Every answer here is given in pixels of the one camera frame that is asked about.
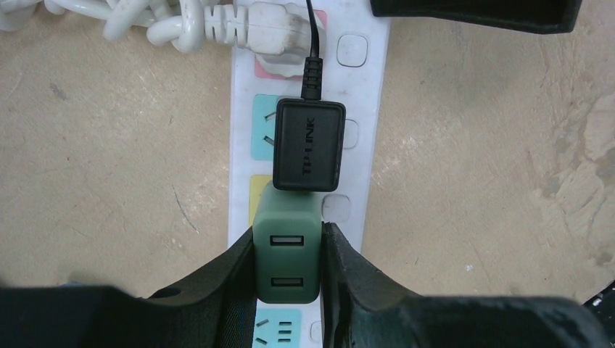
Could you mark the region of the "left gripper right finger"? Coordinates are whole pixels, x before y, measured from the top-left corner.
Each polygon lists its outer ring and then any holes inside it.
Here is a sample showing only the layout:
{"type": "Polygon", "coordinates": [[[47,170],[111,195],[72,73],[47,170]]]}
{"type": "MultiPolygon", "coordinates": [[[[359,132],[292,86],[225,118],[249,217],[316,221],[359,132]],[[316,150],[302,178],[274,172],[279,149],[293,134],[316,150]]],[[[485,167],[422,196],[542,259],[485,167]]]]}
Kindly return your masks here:
{"type": "Polygon", "coordinates": [[[321,240],[325,347],[609,347],[585,307],[561,297],[421,296],[357,252],[339,227],[321,240]]]}

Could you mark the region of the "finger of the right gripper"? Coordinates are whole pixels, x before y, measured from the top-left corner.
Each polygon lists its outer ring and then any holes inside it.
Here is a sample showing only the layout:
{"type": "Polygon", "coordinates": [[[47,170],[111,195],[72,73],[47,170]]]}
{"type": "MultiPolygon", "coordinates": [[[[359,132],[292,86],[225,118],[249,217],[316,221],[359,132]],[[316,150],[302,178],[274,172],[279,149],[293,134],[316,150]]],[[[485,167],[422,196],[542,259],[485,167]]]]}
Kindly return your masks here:
{"type": "Polygon", "coordinates": [[[581,0],[371,0],[375,17],[430,17],[525,33],[573,31],[581,0]]]}

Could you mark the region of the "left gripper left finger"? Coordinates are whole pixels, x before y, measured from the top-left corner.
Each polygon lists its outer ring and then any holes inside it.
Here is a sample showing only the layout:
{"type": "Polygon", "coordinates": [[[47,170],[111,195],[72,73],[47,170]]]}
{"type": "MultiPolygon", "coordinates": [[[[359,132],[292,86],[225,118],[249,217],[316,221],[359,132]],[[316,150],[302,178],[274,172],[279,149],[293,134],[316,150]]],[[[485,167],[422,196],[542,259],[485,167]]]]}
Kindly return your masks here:
{"type": "Polygon", "coordinates": [[[147,298],[113,286],[1,290],[3,347],[250,347],[252,233],[147,298]]]}

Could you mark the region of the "green usb charger plug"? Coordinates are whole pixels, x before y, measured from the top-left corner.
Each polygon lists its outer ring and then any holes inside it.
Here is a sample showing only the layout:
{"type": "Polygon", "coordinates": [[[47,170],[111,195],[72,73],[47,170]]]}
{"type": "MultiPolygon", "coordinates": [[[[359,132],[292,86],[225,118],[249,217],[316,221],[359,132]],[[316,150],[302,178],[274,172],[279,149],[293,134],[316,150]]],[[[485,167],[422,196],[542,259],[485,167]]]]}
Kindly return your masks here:
{"type": "Polygon", "coordinates": [[[257,298],[268,304],[308,304],[320,291],[321,208],[312,192],[268,183],[252,224],[257,298]]]}

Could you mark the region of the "white power strip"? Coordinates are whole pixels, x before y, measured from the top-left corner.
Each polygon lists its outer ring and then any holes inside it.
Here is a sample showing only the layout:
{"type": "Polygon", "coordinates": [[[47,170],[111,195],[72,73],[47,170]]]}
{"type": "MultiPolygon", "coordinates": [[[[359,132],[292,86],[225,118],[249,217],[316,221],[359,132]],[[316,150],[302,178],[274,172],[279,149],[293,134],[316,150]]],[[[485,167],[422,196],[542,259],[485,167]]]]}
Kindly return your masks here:
{"type": "MultiPolygon", "coordinates": [[[[339,186],[321,194],[321,214],[360,250],[366,218],[390,21],[374,17],[368,1],[315,1],[324,60],[323,98],[347,110],[339,186]]],[[[252,224],[260,194],[271,179],[276,102],[296,97],[300,78],[265,71],[246,49],[233,50],[230,120],[228,242],[252,224]]],[[[319,301],[259,303],[252,346],[319,347],[319,301]]]]}

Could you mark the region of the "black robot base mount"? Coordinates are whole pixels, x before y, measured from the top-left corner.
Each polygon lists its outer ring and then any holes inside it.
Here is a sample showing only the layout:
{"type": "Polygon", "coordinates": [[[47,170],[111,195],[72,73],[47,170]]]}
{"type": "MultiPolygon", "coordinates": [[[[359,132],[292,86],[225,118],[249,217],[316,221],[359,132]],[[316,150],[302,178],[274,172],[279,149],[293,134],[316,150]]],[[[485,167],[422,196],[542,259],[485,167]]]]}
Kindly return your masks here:
{"type": "Polygon", "coordinates": [[[595,312],[614,311],[614,281],[588,299],[584,306],[595,312]]]}

